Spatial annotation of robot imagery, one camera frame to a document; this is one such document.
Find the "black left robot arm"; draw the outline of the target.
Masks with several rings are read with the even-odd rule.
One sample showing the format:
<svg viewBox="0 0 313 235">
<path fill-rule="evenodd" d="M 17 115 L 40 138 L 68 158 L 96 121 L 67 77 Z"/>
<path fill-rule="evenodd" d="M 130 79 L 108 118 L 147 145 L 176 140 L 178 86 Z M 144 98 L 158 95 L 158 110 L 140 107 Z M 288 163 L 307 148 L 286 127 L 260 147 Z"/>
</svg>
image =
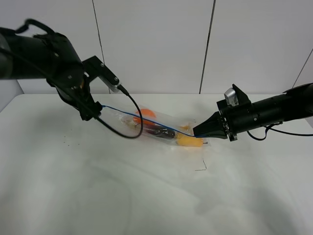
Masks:
<svg viewBox="0 0 313 235">
<path fill-rule="evenodd" d="M 0 78 L 46 79 L 86 121 L 102 110 L 90 93 L 92 60 L 82 61 L 65 35 L 37 20 L 27 19 L 18 29 L 0 29 Z"/>
</svg>

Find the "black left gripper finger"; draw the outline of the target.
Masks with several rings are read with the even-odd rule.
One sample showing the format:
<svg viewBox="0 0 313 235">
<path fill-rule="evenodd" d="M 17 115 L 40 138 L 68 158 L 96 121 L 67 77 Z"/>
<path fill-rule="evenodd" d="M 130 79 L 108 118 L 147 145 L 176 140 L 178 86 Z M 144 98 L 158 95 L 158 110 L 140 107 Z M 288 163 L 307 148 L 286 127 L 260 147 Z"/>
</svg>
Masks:
<svg viewBox="0 0 313 235">
<path fill-rule="evenodd" d="M 102 105 L 97 101 L 87 101 L 79 105 L 81 119 L 89 121 L 90 119 L 99 117 L 102 111 Z"/>
</svg>

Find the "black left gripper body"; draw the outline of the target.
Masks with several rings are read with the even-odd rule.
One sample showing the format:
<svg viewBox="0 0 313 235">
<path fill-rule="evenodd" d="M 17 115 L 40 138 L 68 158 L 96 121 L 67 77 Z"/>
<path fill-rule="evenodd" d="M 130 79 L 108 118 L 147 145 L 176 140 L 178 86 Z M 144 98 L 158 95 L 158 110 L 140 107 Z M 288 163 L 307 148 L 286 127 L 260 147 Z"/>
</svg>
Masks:
<svg viewBox="0 0 313 235">
<path fill-rule="evenodd" d="M 91 93 L 90 86 L 86 83 L 85 74 L 83 75 L 82 83 L 79 87 L 75 88 L 66 88 L 66 91 L 71 94 L 71 96 L 67 95 L 60 88 L 56 87 L 59 97 L 63 102 L 72 106 L 79 112 L 79 105 L 84 104 L 87 101 L 94 101 Z"/>
</svg>

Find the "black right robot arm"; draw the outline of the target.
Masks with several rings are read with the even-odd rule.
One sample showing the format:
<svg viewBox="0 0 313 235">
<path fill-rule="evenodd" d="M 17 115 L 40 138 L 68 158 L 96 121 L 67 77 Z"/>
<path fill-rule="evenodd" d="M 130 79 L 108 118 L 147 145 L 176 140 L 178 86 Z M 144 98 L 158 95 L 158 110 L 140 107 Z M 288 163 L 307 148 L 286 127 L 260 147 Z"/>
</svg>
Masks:
<svg viewBox="0 0 313 235">
<path fill-rule="evenodd" d="M 233 85 L 217 102 L 218 111 L 193 128 L 196 138 L 237 140 L 242 132 L 275 125 L 313 115 L 313 85 L 301 85 L 257 102 Z"/>
</svg>

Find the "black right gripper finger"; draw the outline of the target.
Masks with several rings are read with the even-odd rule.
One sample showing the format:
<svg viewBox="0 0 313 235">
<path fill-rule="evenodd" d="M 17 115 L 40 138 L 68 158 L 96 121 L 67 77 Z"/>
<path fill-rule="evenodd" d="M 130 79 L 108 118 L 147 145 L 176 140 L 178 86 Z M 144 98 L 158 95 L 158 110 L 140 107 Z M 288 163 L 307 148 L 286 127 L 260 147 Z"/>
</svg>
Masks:
<svg viewBox="0 0 313 235">
<path fill-rule="evenodd" d="M 219 112 L 215 112 L 209 119 L 193 128 L 194 134 L 223 134 L 224 125 Z"/>
<path fill-rule="evenodd" d="M 205 134 L 195 134 L 195 138 L 216 138 L 216 139 L 228 139 L 227 134 L 225 133 L 205 133 Z"/>
</svg>

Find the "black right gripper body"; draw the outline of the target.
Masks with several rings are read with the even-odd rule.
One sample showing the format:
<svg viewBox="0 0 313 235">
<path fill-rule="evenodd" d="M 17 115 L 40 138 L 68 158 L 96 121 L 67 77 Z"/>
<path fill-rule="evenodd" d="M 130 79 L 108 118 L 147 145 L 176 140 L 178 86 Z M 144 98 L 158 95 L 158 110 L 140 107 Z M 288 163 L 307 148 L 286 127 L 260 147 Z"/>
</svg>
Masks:
<svg viewBox="0 0 313 235">
<path fill-rule="evenodd" d="M 218 101 L 222 120 L 230 141 L 237 140 L 237 134 L 252 130 L 256 126 L 254 108 L 248 97 L 239 98 L 238 105 L 227 104 L 226 99 Z"/>
</svg>

